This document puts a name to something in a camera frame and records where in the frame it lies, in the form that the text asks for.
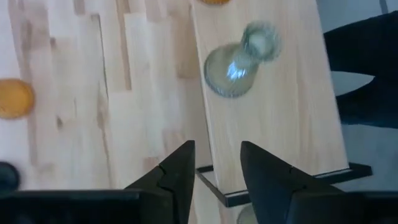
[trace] black fabric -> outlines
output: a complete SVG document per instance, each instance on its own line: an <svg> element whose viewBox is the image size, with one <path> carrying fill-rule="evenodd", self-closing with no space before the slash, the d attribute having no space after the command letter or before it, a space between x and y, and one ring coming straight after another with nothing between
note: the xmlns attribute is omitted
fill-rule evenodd
<svg viewBox="0 0 398 224"><path fill-rule="evenodd" d="M329 31L325 43L333 71L375 77L336 97L341 122L398 128L398 12Z"/></svg>

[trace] light wood surface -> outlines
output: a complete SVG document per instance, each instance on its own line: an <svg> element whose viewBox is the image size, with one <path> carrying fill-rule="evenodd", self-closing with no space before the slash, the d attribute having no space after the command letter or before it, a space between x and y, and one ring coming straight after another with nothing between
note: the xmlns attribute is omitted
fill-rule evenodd
<svg viewBox="0 0 398 224"><path fill-rule="evenodd" d="M197 166L212 163L189 9L0 1L0 78L21 78L36 96L30 116L0 119L0 161L18 168L22 190L121 189L189 139ZM196 181L191 224L233 220L236 209Z"/></svg>
<svg viewBox="0 0 398 224"><path fill-rule="evenodd" d="M347 168L315 0L233 0L216 7L191 2L202 72L209 53L239 42L249 22L268 21L282 38L280 56L261 65L244 96L220 97L202 79L219 189L246 189L241 141L251 141L312 175Z"/></svg>

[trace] black metal frame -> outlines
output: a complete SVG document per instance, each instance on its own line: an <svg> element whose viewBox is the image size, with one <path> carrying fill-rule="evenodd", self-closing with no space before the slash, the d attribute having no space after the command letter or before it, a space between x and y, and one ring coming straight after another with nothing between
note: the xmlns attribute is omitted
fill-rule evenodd
<svg viewBox="0 0 398 224"><path fill-rule="evenodd" d="M232 192L228 194L222 193L203 175L204 173L213 171L213 166L205 166L197 168L195 173L225 207L231 208L251 202L247 190L241 190L239 192ZM315 175L314 177L325 181L327 184L337 184L371 175L373 175L371 166L349 162L349 168L347 169L329 172L326 174L319 174Z"/></svg>

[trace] orange object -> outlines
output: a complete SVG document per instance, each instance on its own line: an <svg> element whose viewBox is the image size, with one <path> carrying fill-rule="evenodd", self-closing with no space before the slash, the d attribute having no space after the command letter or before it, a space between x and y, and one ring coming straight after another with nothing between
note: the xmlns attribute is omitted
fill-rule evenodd
<svg viewBox="0 0 398 224"><path fill-rule="evenodd" d="M32 87L19 79L0 79L0 118L14 119L29 114L34 105Z"/></svg>
<svg viewBox="0 0 398 224"><path fill-rule="evenodd" d="M201 1L207 4L225 4L229 2L229 0L201 0Z"/></svg>

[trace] white floor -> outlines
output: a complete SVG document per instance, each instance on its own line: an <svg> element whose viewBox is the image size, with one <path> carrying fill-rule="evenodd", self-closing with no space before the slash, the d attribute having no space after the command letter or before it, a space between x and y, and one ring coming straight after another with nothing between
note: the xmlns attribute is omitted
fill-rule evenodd
<svg viewBox="0 0 398 224"><path fill-rule="evenodd" d="M385 0L317 0L324 32L382 14ZM387 0L389 12L398 10L398 0ZM336 95L355 90L372 77L332 73ZM338 184L343 190L398 190L398 129L355 125L343 126L348 159L372 166L374 175Z"/></svg>

